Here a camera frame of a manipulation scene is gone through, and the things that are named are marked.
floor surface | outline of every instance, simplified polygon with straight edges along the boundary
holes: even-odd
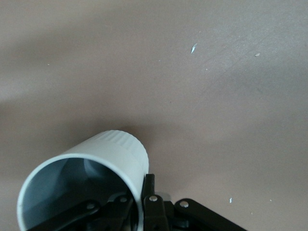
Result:
[[[306,0],[2,0],[0,31],[1,231],[32,169],[109,129],[172,201],[307,230]]]

black plastic part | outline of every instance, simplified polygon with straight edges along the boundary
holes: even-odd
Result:
[[[170,231],[169,223],[166,217],[163,199],[158,195],[148,195],[143,201],[143,230],[145,231]]]
[[[182,201],[187,202],[188,207],[182,207],[180,205]],[[195,228],[197,227],[202,231],[246,231],[192,199],[179,200],[174,207],[180,216],[189,221],[190,228],[195,226]]]
[[[77,223],[87,221],[90,216],[98,213],[100,208],[100,204],[96,201],[84,201],[28,231],[62,231]]]
[[[143,181],[142,198],[144,199],[148,195],[155,194],[155,175],[146,174]]]
[[[97,201],[84,201],[28,231],[121,231],[135,230],[132,212],[134,200],[129,195],[117,197],[100,206]]]

white speck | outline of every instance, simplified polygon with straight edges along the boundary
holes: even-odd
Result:
[[[191,52],[191,54],[193,53],[193,51],[194,51],[194,49],[196,48],[196,46],[197,46],[197,43],[194,44],[194,46],[192,47],[192,52]]]

